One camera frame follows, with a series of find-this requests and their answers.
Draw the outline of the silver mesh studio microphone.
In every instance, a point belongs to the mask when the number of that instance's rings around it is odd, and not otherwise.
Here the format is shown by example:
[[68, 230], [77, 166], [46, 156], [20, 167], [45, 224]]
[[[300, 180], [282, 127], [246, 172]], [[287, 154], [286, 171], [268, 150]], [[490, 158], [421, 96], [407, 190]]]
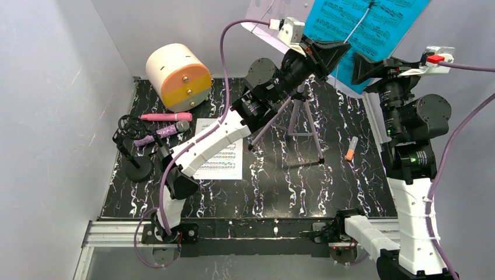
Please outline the silver mesh studio microphone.
[[[159, 130], [156, 130], [156, 133], [158, 134], [160, 139], [163, 139], [163, 138], [170, 137], [170, 136], [182, 133], [182, 132], [186, 132], [189, 129], [190, 129], [189, 122], [185, 121], [185, 120], [181, 120], [181, 121], [174, 123], [173, 125], [169, 125], [165, 128], [161, 128]], [[151, 144], [153, 142], [155, 142], [154, 137], [151, 135], [148, 135], [148, 136], [145, 136], [143, 139], [134, 140], [133, 144], [136, 147], [141, 147], [141, 146], [145, 146], [147, 144]]]

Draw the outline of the black round-base mic stand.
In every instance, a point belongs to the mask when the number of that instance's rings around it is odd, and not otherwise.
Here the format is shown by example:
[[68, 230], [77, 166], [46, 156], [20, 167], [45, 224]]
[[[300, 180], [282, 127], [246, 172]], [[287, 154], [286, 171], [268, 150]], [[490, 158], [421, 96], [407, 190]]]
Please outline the black round-base mic stand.
[[128, 161], [126, 176], [135, 183], [148, 180], [154, 169], [152, 160], [146, 156], [133, 156], [124, 145], [125, 138], [123, 131], [120, 129], [117, 129], [112, 136], [118, 151]]

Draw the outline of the pink microphone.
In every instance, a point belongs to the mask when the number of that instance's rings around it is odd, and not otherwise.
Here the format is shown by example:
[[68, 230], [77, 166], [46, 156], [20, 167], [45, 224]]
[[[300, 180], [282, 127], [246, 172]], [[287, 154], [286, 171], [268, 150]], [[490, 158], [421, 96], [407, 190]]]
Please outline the pink microphone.
[[187, 121], [192, 122], [193, 116], [188, 112], [181, 113], [150, 113], [143, 114], [140, 119], [144, 121]]

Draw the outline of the lilac music stand tripod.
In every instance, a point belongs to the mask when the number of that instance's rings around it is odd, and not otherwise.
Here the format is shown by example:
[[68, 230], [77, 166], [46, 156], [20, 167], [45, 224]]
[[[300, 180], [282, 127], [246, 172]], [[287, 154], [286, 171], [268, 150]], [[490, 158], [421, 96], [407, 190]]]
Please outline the lilac music stand tripod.
[[[282, 19], [285, 17], [270, 19], [269, 29], [279, 32]], [[245, 77], [242, 96], [233, 103], [233, 110], [242, 117], [241, 123], [247, 126], [250, 132], [258, 132], [248, 145], [248, 149], [252, 151], [269, 128], [275, 127], [276, 121], [288, 107], [291, 107], [290, 123], [283, 129], [285, 135], [312, 137], [318, 151], [318, 162], [323, 164], [325, 159], [309, 108], [308, 96], [304, 92], [306, 80], [315, 76], [310, 75], [295, 89], [282, 89], [280, 68], [281, 65], [277, 66], [268, 58], [255, 60]]]

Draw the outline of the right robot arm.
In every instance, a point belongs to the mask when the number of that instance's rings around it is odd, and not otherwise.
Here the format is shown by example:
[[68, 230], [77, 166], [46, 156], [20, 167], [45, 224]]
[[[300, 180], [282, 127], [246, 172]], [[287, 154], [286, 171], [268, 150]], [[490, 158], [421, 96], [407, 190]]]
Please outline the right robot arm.
[[353, 54], [351, 83], [374, 82], [389, 141], [381, 159], [395, 197], [398, 243], [378, 230], [363, 211], [338, 211], [331, 225], [334, 237], [347, 236], [376, 262], [381, 279], [457, 279], [440, 253], [430, 187], [437, 175], [431, 140], [449, 130], [451, 106], [437, 94], [415, 97], [412, 89], [427, 75], [447, 74], [454, 60], [452, 47], [429, 46], [417, 62], [395, 57], [372, 61]]

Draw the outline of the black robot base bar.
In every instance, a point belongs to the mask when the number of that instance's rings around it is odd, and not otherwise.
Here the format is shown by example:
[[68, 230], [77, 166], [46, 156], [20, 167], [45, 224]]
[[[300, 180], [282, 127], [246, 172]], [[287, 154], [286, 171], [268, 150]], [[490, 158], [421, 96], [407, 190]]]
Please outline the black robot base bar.
[[157, 217], [144, 225], [139, 244], [181, 247], [182, 257], [310, 255], [357, 259], [357, 245], [348, 237], [331, 237], [331, 219], [186, 218], [168, 236]]

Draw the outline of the white sheet music page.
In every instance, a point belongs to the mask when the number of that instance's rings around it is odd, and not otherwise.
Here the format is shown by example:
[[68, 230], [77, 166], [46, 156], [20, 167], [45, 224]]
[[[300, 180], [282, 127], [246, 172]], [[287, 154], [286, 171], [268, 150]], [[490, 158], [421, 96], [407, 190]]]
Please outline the white sheet music page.
[[196, 180], [241, 180], [243, 139], [230, 144], [206, 161], [194, 174]]

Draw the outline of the black tripod microphone stand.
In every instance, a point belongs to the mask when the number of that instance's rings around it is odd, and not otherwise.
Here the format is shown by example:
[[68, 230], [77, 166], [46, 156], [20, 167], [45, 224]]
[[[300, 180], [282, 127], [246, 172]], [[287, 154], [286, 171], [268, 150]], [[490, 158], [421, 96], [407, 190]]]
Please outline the black tripod microphone stand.
[[118, 151], [124, 156], [130, 156], [130, 151], [125, 147], [124, 140], [142, 140], [146, 136], [151, 136], [158, 144], [163, 147], [164, 143], [156, 131], [150, 130], [137, 116], [126, 114], [118, 120], [118, 128], [112, 136], [113, 142], [116, 144]]

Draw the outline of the blue sheet music page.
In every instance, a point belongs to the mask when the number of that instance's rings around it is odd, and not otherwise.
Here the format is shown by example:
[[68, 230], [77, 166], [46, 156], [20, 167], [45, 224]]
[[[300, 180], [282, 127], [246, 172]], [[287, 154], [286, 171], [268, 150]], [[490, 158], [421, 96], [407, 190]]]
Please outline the blue sheet music page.
[[345, 41], [351, 48], [329, 76], [338, 92], [359, 98], [370, 83], [351, 84], [352, 54], [372, 61], [388, 58], [428, 6], [429, 1], [315, 1], [304, 34], [313, 40]]

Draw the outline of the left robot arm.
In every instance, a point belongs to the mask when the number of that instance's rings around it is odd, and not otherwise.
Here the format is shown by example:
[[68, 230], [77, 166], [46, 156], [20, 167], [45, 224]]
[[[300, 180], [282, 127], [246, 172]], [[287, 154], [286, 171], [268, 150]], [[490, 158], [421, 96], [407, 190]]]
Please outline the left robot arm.
[[172, 235], [180, 224], [186, 198], [199, 188], [196, 171], [234, 142], [265, 127], [278, 113], [282, 101], [292, 96], [310, 76], [325, 81], [351, 48], [343, 41], [314, 41], [304, 36], [302, 52], [289, 49], [277, 66], [268, 58], [252, 62], [239, 99], [225, 107], [222, 117], [188, 141], [158, 152], [164, 167], [155, 223], [162, 236]]

